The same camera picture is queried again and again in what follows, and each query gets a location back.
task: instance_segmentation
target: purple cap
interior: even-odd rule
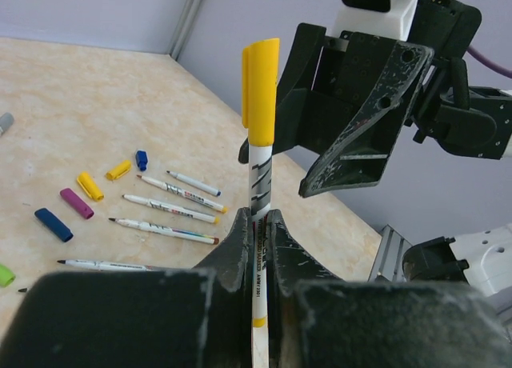
[[[70,204],[76,210],[80,213],[81,216],[84,218],[92,218],[94,215],[94,211],[84,202],[80,199],[80,197],[71,190],[71,188],[65,188],[61,190],[61,197]]]

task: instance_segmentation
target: wooden table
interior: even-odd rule
[[[133,218],[224,238],[237,208],[247,205],[247,168],[237,161],[246,137],[240,117],[172,58],[83,46],[0,39],[0,114],[15,123],[0,137],[0,264],[16,280],[0,288],[0,335],[23,295],[43,274],[69,270],[58,259],[83,258],[194,266],[213,247],[121,227],[108,217]],[[215,185],[230,210],[217,225],[133,204],[122,194],[201,206],[136,179],[136,169],[110,182],[105,173],[144,149],[145,174],[171,182],[171,169]],[[87,171],[104,192],[92,202],[76,183]],[[324,266],[348,280],[366,280],[380,237],[331,194],[298,196],[304,170],[274,157],[273,208]],[[60,198],[70,187],[95,211],[84,220]],[[53,211],[74,233],[60,242],[34,217]],[[255,333],[255,366],[265,366],[265,329]]]

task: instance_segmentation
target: gray wall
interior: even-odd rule
[[[185,0],[0,0],[0,36],[165,53]]]
[[[461,1],[484,14],[476,47],[512,67],[510,0]],[[179,61],[239,112],[242,48],[259,39],[281,38],[282,70],[297,24],[331,27],[340,6],[341,0],[205,0]],[[512,89],[509,79],[472,58],[467,63],[473,85]],[[404,128],[379,186],[336,195],[374,228],[389,223],[412,242],[512,222],[512,159],[457,158],[432,140],[412,142],[413,135],[413,129]],[[315,159],[302,149],[289,155],[306,169]]]

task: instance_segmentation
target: green cap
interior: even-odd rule
[[[15,278],[16,276],[9,268],[0,264],[0,286],[8,286]]]

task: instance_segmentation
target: yellow marker cap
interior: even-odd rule
[[[105,176],[109,180],[117,180],[124,174],[127,174],[130,170],[131,170],[131,161],[125,160],[124,162],[122,162],[121,164],[116,166],[115,168],[109,170]]]
[[[0,286],[8,286],[15,279],[16,276],[13,274],[13,272],[6,266],[0,264]]]
[[[265,325],[266,318],[253,318],[253,327],[254,328],[261,328]]]
[[[82,172],[77,178],[77,183],[84,190],[87,196],[99,202],[103,200],[103,192],[98,188],[92,177],[87,172]]]
[[[252,146],[274,143],[278,63],[278,38],[255,42],[242,53],[242,124]]]

